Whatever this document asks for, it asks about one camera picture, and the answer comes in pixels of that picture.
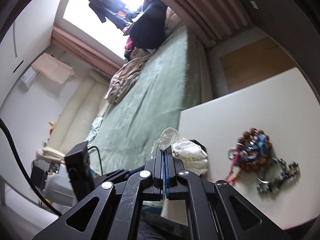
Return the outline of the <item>white pouch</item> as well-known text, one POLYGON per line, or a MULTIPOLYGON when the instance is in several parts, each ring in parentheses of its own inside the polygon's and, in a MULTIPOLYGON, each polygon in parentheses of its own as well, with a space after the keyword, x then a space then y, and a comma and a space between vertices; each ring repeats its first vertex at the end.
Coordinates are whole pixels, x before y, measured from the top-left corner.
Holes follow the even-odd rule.
POLYGON ((172 156, 180 159, 188 171, 194 172, 198 176, 207 173, 208 155, 205 150, 195 142, 182 137, 176 129, 168 127, 163 130, 152 147, 151 154, 153 157, 156 155, 157 146, 161 150, 170 146, 172 156))

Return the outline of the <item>black jewelry box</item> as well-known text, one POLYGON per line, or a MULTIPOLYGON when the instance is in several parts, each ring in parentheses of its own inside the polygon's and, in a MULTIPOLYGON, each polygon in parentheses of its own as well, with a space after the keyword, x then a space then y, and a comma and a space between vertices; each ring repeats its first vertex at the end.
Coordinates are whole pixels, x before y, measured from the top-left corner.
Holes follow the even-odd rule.
POLYGON ((206 153, 207 152, 207 149, 204 145, 202 145, 200 142, 198 142, 197 140, 195 139, 192 139, 191 142, 195 143, 196 145, 200 146, 200 148, 206 153))

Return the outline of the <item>cream padded headboard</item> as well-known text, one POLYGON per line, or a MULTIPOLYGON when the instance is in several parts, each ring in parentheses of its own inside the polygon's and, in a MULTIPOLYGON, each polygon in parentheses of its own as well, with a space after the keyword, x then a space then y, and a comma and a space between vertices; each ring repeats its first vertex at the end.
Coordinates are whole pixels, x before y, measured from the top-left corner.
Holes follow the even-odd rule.
POLYGON ((108 106, 105 95, 109 84, 99 74, 89 72, 55 123, 43 155, 63 159, 76 144, 86 140, 93 121, 103 116, 108 106))

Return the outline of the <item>green bed blanket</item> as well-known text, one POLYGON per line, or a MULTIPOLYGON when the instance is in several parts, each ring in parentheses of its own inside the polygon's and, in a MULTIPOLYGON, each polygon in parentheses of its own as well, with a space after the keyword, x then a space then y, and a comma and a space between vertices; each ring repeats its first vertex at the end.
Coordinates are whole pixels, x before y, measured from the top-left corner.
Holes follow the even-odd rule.
POLYGON ((141 167, 163 130, 178 129, 180 113, 213 99, 203 44, 186 27, 159 47, 120 103, 108 107, 90 155, 97 173, 141 167))

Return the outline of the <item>beige crumpled blanket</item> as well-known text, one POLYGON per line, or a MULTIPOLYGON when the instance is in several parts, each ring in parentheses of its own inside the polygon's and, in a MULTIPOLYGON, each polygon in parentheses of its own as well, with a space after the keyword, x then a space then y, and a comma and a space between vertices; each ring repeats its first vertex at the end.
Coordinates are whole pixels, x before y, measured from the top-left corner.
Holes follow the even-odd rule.
POLYGON ((116 105, 121 102, 138 81, 139 76, 150 57, 151 55, 146 55, 144 57, 135 58, 123 65, 123 67, 114 74, 105 95, 105 99, 110 105, 116 105))

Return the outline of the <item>pink curtain left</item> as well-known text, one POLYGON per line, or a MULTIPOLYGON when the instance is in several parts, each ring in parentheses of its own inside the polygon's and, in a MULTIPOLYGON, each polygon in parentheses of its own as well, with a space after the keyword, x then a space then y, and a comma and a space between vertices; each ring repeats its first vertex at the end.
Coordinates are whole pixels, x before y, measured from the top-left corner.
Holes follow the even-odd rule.
POLYGON ((101 52, 56 25, 53 25, 51 43, 92 67, 98 68, 110 77, 114 76, 122 67, 121 64, 115 63, 101 52))

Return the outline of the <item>pink curtain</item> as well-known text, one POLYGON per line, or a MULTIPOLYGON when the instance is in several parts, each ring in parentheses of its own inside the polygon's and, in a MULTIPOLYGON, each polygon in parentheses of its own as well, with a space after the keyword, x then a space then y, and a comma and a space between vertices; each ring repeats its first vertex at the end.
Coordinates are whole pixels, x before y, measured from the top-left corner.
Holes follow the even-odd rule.
POLYGON ((115 63, 101 52, 56 25, 53 25, 51 43, 92 67, 98 68, 110 77, 114 76, 122 67, 121 64, 115 63))
POLYGON ((251 25, 239 0, 161 0, 206 46, 251 25))

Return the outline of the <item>dark clothes pile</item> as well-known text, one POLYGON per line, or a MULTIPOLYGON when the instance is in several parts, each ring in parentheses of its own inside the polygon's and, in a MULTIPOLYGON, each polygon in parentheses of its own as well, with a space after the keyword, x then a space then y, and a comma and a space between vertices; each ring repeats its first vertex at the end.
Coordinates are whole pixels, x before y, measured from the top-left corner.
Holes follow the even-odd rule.
POLYGON ((165 40, 167 5, 161 0, 144 0, 143 14, 129 28, 125 50, 158 49, 165 40))

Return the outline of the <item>white leather side table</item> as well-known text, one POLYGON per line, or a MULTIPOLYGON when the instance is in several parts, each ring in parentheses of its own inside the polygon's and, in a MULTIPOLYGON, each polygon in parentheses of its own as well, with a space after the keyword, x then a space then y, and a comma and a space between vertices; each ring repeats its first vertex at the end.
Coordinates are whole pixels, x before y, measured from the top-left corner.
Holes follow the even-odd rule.
POLYGON ((206 147, 207 180, 232 183, 279 227, 319 216, 319 101, 297 68, 182 111, 178 132, 206 147), (297 174, 263 190, 259 176, 239 170, 264 161, 261 147, 277 159, 261 177, 269 181, 292 163, 297 174))

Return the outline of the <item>flat cardboard on floor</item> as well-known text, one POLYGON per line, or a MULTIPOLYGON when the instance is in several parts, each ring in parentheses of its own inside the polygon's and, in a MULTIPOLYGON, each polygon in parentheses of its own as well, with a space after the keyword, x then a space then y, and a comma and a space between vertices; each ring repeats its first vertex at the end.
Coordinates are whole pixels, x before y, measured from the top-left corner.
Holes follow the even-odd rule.
POLYGON ((270 37, 220 57, 229 92, 246 88, 296 66, 270 37))

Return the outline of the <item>pink curtain right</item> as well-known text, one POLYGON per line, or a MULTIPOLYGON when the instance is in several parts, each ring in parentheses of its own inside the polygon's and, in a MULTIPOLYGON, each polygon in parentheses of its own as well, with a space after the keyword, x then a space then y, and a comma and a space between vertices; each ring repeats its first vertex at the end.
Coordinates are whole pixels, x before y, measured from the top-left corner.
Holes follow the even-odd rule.
POLYGON ((251 25, 239 0, 161 0, 206 46, 251 25))

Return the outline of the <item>hanging dark clothes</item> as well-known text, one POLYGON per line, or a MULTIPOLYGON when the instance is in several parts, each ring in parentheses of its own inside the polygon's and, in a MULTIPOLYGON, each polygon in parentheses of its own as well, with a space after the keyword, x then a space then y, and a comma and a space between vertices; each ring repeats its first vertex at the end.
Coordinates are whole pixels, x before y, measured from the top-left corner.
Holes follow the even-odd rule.
POLYGON ((140 13, 130 10, 121 0, 89 0, 89 7, 95 12, 101 23, 109 20, 121 31, 140 13))

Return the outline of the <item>wall air conditioner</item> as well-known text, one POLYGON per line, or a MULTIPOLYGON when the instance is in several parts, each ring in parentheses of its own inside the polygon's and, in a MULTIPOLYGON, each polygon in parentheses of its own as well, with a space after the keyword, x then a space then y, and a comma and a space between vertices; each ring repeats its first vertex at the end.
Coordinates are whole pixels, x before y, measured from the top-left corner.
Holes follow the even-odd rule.
POLYGON ((25 72, 21 76, 21 83, 27 90, 29 90, 32 87, 39 73, 40 72, 35 70, 32 66, 25 70, 25 72))

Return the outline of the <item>beige cloth on wall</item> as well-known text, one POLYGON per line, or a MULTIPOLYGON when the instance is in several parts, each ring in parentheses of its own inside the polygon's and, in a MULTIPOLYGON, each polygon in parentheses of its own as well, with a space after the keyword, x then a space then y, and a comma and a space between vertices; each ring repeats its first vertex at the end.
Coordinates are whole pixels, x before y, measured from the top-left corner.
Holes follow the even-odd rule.
POLYGON ((70 76, 74 76, 75 72, 72 67, 57 60, 47 53, 43 53, 32 64, 35 71, 41 72, 48 79, 63 84, 70 76))

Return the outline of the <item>white wall outlet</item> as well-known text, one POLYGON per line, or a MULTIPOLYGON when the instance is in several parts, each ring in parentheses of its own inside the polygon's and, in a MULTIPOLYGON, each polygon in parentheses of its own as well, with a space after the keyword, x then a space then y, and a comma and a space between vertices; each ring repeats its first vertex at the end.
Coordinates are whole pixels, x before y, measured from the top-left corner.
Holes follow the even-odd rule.
POLYGON ((254 9, 259 9, 258 5, 255 3, 255 1, 250 1, 251 5, 253 6, 254 9))

